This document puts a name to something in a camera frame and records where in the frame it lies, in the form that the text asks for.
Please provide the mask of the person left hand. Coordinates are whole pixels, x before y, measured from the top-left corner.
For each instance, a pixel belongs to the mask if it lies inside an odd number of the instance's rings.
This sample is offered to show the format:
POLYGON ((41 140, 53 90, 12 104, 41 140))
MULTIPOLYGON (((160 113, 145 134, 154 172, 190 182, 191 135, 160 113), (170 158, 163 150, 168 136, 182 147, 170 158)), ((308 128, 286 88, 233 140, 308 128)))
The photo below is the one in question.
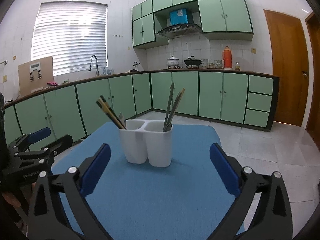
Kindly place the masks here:
MULTIPOLYGON (((35 189, 36 183, 32 183, 30 185, 25 185, 20 187, 19 193, 23 194, 23 200, 26 200, 28 203, 30 203, 30 200, 33 196, 33 191, 35 189)), ((2 192, 2 196, 4 199, 11 204, 15 208, 21 207, 21 202, 17 198, 18 193, 12 193, 12 192, 2 192)))

